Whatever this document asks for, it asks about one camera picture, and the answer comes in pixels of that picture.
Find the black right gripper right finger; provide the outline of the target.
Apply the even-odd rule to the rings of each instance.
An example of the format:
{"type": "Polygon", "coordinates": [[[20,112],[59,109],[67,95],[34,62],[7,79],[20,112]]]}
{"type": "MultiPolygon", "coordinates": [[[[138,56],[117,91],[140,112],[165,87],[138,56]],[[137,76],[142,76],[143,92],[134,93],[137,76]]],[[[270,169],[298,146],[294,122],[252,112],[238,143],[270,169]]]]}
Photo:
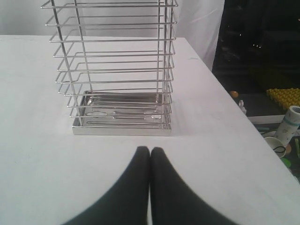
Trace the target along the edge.
{"type": "Polygon", "coordinates": [[[234,225],[203,201],[179,176],[164,150],[150,155],[150,202],[154,225],[234,225]]]}

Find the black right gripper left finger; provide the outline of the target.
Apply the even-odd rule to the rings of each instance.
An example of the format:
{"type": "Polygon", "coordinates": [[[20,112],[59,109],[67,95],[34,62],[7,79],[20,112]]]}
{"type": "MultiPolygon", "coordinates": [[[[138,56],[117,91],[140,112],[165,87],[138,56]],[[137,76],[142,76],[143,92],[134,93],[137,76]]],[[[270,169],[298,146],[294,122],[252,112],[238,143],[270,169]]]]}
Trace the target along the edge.
{"type": "Polygon", "coordinates": [[[115,184],[67,225],[146,225],[150,184],[150,151],[136,149],[115,184]]]}

